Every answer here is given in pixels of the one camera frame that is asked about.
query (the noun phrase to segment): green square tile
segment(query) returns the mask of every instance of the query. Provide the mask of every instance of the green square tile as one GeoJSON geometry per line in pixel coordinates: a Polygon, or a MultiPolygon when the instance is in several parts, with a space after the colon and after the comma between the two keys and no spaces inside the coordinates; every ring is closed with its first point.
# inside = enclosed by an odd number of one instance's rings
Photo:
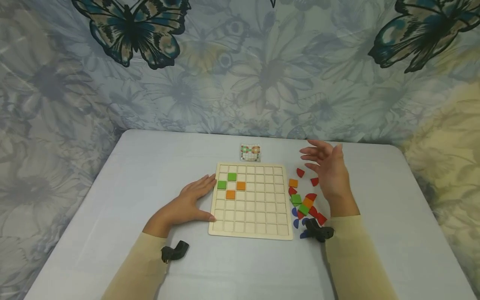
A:
{"type": "Polygon", "coordinates": [[[301,197],[298,194],[293,194],[290,201],[292,201],[293,206],[298,206],[301,204],[301,197]]]}
{"type": "Polygon", "coordinates": [[[306,207],[305,205],[303,204],[300,204],[300,207],[299,207],[299,211],[304,214],[304,215],[308,215],[308,212],[310,211],[310,209],[308,207],[306,207]]]}
{"type": "Polygon", "coordinates": [[[228,174],[228,181],[236,181],[236,180],[237,180],[237,173],[228,174]]]}
{"type": "Polygon", "coordinates": [[[216,188],[219,189],[219,190],[226,190],[227,189],[227,182],[226,181],[219,181],[216,188]]]}

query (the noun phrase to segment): wooden grid board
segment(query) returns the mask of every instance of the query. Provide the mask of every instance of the wooden grid board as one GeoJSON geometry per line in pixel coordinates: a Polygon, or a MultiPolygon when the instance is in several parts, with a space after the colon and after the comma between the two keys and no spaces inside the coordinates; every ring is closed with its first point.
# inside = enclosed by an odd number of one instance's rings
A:
{"type": "Polygon", "coordinates": [[[292,240],[287,173],[282,165],[218,163],[211,235],[292,240]]]}

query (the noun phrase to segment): left hand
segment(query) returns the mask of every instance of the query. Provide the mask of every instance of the left hand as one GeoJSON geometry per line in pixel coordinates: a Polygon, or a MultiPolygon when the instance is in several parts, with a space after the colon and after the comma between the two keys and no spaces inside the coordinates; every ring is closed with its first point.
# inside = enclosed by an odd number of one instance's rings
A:
{"type": "Polygon", "coordinates": [[[197,208],[197,200],[205,196],[215,186],[215,174],[205,175],[197,181],[187,184],[177,198],[160,208],[148,220],[143,232],[156,237],[166,238],[173,225],[190,221],[215,222],[215,217],[197,208]]]}

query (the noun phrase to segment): white table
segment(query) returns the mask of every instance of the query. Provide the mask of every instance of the white table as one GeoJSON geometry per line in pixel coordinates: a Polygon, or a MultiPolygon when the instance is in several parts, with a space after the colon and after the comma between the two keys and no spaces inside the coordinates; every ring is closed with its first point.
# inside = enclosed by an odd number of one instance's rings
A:
{"type": "MultiPolygon", "coordinates": [[[[240,143],[261,143],[262,162],[294,176],[306,141],[129,130],[113,150],[26,300],[95,300],[145,222],[188,182],[239,160],[240,143]]],[[[401,152],[387,145],[345,144],[345,160],[365,225],[402,300],[474,300],[401,152]]],[[[309,171],[299,192],[313,192],[309,171]]],[[[316,206],[328,216],[319,190],[316,206]]],[[[211,193],[200,200],[210,210],[211,193]]],[[[171,233],[190,244],[170,264],[160,299],[334,299],[321,246],[314,240],[209,236],[206,223],[171,233]]]]}

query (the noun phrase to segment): beige sleeve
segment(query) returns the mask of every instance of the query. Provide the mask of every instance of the beige sleeve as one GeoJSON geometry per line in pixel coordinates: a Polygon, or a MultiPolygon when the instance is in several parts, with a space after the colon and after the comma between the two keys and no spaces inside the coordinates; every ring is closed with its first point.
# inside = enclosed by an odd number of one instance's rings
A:
{"type": "Polygon", "coordinates": [[[161,258],[165,242],[166,239],[142,232],[102,300],[153,300],[167,272],[167,264],[161,258]]]}
{"type": "Polygon", "coordinates": [[[326,241],[338,300],[397,300],[361,216],[334,217],[326,241]]]}

